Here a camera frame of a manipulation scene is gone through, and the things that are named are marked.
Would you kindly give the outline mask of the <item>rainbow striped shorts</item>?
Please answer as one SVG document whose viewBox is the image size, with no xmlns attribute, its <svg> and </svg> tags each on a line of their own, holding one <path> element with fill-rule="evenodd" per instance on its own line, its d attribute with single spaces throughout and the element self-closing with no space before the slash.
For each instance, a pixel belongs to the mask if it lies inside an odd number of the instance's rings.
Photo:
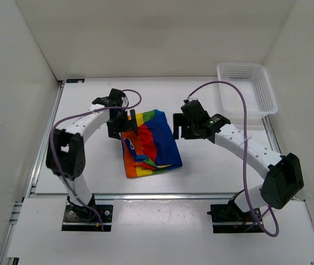
<svg viewBox="0 0 314 265">
<path fill-rule="evenodd" d="M 121 133 L 127 178 L 165 173 L 182 167 L 182 159 L 164 112 L 157 109 L 136 115 L 138 133 Z"/>
</svg>

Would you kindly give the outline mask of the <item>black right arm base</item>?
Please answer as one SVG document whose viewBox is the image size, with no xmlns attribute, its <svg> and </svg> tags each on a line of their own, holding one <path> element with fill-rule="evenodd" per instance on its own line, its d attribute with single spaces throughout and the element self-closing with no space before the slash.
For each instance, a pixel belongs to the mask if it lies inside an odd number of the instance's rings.
<svg viewBox="0 0 314 265">
<path fill-rule="evenodd" d="M 226 204 L 211 204 L 207 214 L 211 217 L 214 234 L 262 233 L 248 210 L 242 212 L 235 204 L 235 195 Z"/>
</svg>

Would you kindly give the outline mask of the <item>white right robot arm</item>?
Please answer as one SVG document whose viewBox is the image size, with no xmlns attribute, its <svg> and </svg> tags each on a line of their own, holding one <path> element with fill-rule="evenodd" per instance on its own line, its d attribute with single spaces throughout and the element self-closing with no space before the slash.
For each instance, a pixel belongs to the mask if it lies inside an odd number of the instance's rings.
<svg viewBox="0 0 314 265">
<path fill-rule="evenodd" d="M 181 110 L 173 114 L 175 139 L 207 139 L 241 158 L 264 180 L 259 186 L 238 192 L 228 202 L 233 220 L 244 219 L 251 208 L 282 209 L 304 187 L 300 160 L 293 153 L 282 155 L 244 137 L 226 117 L 210 116 L 198 100 L 187 102 Z"/>
</svg>

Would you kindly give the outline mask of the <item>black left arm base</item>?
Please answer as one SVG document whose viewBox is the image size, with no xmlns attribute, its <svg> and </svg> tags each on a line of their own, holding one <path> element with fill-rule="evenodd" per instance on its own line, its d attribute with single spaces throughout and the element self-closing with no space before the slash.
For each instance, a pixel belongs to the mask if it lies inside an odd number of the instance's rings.
<svg viewBox="0 0 314 265">
<path fill-rule="evenodd" d="M 84 206 L 74 205 L 67 197 L 61 230 L 74 232 L 110 232 L 112 228 L 113 205 L 96 204 L 91 201 L 89 206 L 96 209 L 100 219 L 94 211 Z"/>
</svg>

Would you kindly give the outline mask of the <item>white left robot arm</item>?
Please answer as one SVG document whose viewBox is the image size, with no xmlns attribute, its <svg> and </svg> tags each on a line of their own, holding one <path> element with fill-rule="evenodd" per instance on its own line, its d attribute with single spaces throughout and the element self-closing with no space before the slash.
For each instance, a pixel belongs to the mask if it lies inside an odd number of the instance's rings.
<svg viewBox="0 0 314 265">
<path fill-rule="evenodd" d="M 139 97 L 135 105 L 129 104 L 126 95 L 129 91 Z M 77 207 L 77 215 L 84 221 L 90 221 L 96 215 L 95 199 L 83 176 L 85 143 L 102 125 L 107 125 L 111 139 L 120 140 L 123 132 L 137 134 L 134 108 L 141 101 L 137 91 L 112 88 L 108 96 L 93 100 L 86 112 L 59 120 L 50 131 L 46 167 L 62 181 L 69 203 Z"/>
</svg>

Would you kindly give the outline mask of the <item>white perforated plastic basket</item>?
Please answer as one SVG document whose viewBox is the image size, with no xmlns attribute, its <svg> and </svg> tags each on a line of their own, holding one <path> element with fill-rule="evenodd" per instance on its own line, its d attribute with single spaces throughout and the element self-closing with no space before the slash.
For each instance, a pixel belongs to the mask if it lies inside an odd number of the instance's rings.
<svg viewBox="0 0 314 265">
<path fill-rule="evenodd" d="M 236 86 L 244 97 L 247 120 L 257 121 L 278 112 L 272 85 L 266 68 L 257 63 L 224 62 L 217 65 L 219 81 Z M 220 84 L 223 111 L 230 120 L 243 120 L 243 103 L 239 94 L 226 84 Z"/>
</svg>

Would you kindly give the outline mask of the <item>aluminium front rail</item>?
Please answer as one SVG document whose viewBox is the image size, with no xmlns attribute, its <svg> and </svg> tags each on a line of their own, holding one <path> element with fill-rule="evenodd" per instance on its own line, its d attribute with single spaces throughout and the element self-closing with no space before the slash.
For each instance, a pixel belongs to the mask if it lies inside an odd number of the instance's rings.
<svg viewBox="0 0 314 265">
<path fill-rule="evenodd" d="M 211 199 L 211 200 L 229 200 L 235 193 L 96 193 L 91 194 L 86 199 L 88 204 L 91 197 L 95 200 L 174 200 L 174 199 Z M 48 193 L 38 194 L 32 193 L 27 197 L 21 197 L 14 204 L 20 204 L 25 199 L 67 199 L 67 194 Z"/>
</svg>

